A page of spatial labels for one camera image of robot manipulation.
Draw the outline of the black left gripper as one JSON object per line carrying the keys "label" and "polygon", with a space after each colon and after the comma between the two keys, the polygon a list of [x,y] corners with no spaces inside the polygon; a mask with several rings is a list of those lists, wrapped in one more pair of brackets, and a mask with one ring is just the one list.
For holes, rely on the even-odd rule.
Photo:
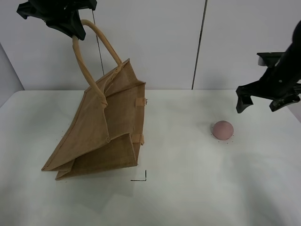
{"label": "black left gripper", "polygon": [[23,19],[32,16],[46,23],[62,24],[66,35],[84,40],[86,32],[80,22],[79,10],[95,10],[96,5],[96,0],[28,0],[19,4],[16,12]]}

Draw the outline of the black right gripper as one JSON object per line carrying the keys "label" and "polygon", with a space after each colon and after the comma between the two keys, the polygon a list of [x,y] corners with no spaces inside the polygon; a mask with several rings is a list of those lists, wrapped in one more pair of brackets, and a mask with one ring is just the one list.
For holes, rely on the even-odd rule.
{"label": "black right gripper", "polygon": [[271,100],[272,112],[300,102],[301,53],[262,52],[257,55],[258,64],[267,69],[259,80],[237,88],[237,113],[253,105],[252,96]]}

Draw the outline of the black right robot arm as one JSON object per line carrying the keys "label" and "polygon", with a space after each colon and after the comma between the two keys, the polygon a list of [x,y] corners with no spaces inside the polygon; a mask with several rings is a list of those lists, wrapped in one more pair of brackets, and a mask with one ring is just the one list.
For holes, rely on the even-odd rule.
{"label": "black right robot arm", "polygon": [[271,100],[269,107],[272,112],[300,102],[301,24],[297,24],[292,42],[285,52],[262,52],[257,55],[258,65],[267,69],[259,80],[237,88],[237,113],[253,105],[252,96]]}

